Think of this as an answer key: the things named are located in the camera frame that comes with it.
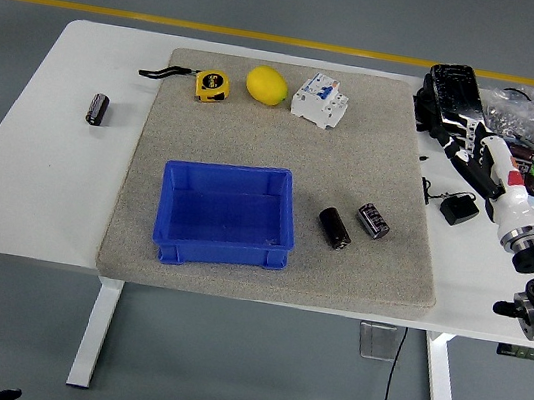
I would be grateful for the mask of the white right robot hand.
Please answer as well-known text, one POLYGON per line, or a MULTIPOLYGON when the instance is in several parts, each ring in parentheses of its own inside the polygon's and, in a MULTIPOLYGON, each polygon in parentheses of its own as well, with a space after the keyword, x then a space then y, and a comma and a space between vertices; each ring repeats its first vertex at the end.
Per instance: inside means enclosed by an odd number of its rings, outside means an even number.
POLYGON ((473 128, 473 133, 477 145, 493 161, 489 171, 482 168, 444 127, 435 126, 430 131, 455 170, 491 205, 491 218, 498 225, 501 245, 509 252, 533 246, 534 209, 528 203, 523 177, 507 143, 482 123, 473 128))

